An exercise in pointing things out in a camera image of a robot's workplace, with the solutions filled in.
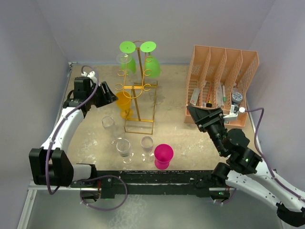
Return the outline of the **yellow plastic goblet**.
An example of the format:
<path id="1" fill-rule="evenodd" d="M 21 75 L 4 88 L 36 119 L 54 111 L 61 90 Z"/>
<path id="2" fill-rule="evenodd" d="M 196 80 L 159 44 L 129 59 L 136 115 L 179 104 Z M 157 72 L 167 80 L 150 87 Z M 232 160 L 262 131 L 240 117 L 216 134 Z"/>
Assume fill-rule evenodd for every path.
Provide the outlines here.
<path id="1" fill-rule="evenodd" d="M 128 92 L 118 92 L 116 96 L 118 98 L 116 105 L 120 110 L 121 118 L 132 118 L 133 111 L 131 109 L 131 99 L 129 98 L 130 94 Z"/>

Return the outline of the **clear glass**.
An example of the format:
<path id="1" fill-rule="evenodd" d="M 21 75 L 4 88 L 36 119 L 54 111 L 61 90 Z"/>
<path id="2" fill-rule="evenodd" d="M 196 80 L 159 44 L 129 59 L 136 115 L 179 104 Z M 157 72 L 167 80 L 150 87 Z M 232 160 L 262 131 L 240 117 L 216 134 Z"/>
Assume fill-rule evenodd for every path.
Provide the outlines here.
<path id="1" fill-rule="evenodd" d="M 128 53 L 120 53 L 116 57 L 116 61 L 120 64 L 121 70 L 126 70 L 127 65 L 132 61 L 132 55 Z"/>
<path id="2" fill-rule="evenodd" d="M 131 143 L 127 139 L 118 139 L 116 149 L 122 157 L 123 163 L 130 164 L 133 161 L 134 153 L 131 150 Z"/>
<path id="3" fill-rule="evenodd" d="M 141 147 L 143 149 L 142 161 L 149 164 L 154 160 L 153 154 L 153 139 L 145 136 L 141 139 Z"/>
<path id="4" fill-rule="evenodd" d="M 102 119 L 102 126 L 107 131 L 107 134 L 111 139 L 111 143 L 116 145 L 118 140 L 121 139 L 121 134 L 114 119 L 111 116 L 105 116 Z"/>

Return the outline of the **large green wine glass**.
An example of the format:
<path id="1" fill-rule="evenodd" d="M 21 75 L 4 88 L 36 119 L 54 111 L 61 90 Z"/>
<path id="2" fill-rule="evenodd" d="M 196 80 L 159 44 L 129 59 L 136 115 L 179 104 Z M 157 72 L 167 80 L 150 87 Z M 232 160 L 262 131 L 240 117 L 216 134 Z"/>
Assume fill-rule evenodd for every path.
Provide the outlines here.
<path id="1" fill-rule="evenodd" d="M 144 75 L 151 78 L 156 78 L 161 73 L 159 61 L 152 55 L 156 47 L 153 41 L 146 41 L 140 45 L 140 50 L 145 53 Z"/>

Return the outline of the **small green wine glass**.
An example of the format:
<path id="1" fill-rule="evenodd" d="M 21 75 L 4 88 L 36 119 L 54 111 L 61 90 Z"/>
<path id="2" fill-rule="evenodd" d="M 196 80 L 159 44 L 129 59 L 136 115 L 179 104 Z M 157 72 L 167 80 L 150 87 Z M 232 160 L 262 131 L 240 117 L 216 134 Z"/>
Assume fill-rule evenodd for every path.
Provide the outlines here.
<path id="1" fill-rule="evenodd" d="M 120 46 L 122 56 L 119 58 L 122 70 L 127 72 L 136 73 L 136 63 L 132 53 L 136 50 L 136 45 L 132 41 L 123 41 Z"/>

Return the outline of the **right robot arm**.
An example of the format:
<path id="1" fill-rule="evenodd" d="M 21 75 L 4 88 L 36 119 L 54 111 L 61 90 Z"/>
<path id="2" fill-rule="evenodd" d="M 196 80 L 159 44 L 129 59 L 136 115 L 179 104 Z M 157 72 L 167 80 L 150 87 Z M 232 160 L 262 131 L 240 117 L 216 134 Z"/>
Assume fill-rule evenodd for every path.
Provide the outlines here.
<path id="1" fill-rule="evenodd" d="M 226 121 L 246 112 L 244 107 L 232 105 L 229 114 L 221 108 L 206 109 L 188 105 L 199 131 L 208 133 L 225 163 L 218 163 L 212 172 L 212 182 L 222 187 L 233 186 L 276 209 L 285 223 L 300 227 L 305 224 L 305 193 L 283 179 L 266 161 L 260 151 L 248 147 L 249 139 L 242 129 L 227 130 Z"/>

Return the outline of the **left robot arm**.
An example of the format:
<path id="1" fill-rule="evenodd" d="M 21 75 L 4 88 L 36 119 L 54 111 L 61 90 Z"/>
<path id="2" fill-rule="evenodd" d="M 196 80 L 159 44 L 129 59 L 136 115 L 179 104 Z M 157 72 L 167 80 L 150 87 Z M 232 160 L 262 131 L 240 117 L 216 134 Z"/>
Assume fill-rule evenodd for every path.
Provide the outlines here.
<path id="1" fill-rule="evenodd" d="M 78 126 L 92 106 L 100 108 L 117 101 L 106 82 L 99 82 L 95 72 L 74 79 L 74 89 L 63 104 L 61 116 L 47 140 L 29 153 L 33 181 L 36 185 L 67 187 L 81 180 L 87 187 L 98 182 L 91 164 L 73 165 L 66 152 Z"/>

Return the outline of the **orange plastic desk organizer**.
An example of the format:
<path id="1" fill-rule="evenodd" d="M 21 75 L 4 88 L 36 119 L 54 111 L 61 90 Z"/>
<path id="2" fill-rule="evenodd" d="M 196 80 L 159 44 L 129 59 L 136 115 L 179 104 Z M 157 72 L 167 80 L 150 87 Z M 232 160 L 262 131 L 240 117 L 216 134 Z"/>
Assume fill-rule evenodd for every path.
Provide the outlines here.
<path id="1" fill-rule="evenodd" d="M 256 51 L 195 45 L 186 76 L 186 105 L 194 88 L 200 89 L 195 107 L 222 108 L 229 114 L 232 92 L 240 92 L 246 107 L 246 92 L 259 65 Z"/>

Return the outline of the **round blue tin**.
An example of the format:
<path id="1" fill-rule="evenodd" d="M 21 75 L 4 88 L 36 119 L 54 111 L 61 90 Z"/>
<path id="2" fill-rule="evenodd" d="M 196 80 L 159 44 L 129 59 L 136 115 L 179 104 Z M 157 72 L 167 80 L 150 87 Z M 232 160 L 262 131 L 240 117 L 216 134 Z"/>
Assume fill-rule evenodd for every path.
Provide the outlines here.
<path id="1" fill-rule="evenodd" d="M 232 103 L 240 104 L 243 100 L 243 95 L 240 92 L 232 92 Z"/>

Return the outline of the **pink plastic goblet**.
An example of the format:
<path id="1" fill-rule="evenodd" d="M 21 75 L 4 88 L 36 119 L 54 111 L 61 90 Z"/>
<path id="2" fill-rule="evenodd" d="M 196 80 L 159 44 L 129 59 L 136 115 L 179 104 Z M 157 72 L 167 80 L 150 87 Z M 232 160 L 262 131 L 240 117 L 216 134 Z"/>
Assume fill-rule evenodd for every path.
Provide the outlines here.
<path id="1" fill-rule="evenodd" d="M 155 166 L 160 170 L 165 170 L 170 165 L 174 151 L 168 144 L 160 144 L 154 150 Z"/>

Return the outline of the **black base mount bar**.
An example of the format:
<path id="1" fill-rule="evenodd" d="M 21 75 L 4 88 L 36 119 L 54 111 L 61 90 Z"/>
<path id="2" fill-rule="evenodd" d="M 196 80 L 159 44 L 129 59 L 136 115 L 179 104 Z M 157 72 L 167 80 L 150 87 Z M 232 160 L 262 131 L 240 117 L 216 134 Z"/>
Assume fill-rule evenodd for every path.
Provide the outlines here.
<path id="1" fill-rule="evenodd" d="M 96 167 L 88 178 L 72 178 L 71 186 L 82 191 L 96 188 L 101 198 L 128 194 L 228 199 L 233 190 L 211 170 L 97 170 Z"/>

